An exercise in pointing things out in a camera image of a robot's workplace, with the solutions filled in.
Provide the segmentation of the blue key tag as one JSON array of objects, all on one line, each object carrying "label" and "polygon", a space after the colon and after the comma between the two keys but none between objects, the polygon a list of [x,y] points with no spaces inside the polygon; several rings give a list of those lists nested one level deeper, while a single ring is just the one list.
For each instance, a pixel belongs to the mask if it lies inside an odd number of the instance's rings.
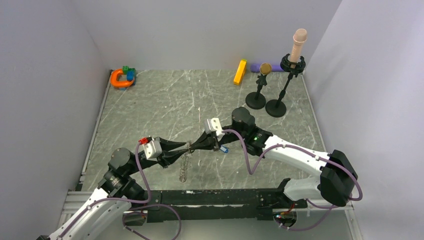
[{"label": "blue key tag", "polygon": [[229,152],[229,149],[226,146],[224,146],[224,145],[221,145],[220,148],[219,148],[219,150],[221,152],[225,153],[225,154],[227,154]]}]

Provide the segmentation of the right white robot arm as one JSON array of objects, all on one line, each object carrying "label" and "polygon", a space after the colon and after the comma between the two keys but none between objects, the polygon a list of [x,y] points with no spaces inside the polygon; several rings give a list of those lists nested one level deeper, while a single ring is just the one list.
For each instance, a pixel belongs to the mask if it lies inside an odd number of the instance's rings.
[{"label": "right white robot arm", "polygon": [[221,145],[239,141],[247,171],[253,175],[262,160],[274,160],[291,165],[309,174],[308,178],[286,178],[276,193],[276,203],[288,208],[302,199],[323,199],[336,207],[349,201],[360,201],[363,192],[358,175],[347,156],[339,150],[332,153],[315,151],[263,130],[244,107],[231,113],[231,124],[222,126],[219,118],[205,121],[203,134],[188,149],[218,151]]}]

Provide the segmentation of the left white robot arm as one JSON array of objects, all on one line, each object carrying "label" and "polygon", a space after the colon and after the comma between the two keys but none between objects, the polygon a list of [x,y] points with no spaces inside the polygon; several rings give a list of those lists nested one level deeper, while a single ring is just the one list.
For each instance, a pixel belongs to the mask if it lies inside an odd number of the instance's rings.
[{"label": "left white robot arm", "polygon": [[161,137],[140,139],[135,152],[116,149],[88,200],[57,230],[38,239],[93,240],[118,217],[144,216],[145,209],[160,209],[164,204],[152,192],[144,169],[156,164],[167,167],[188,151],[185,142]]}]

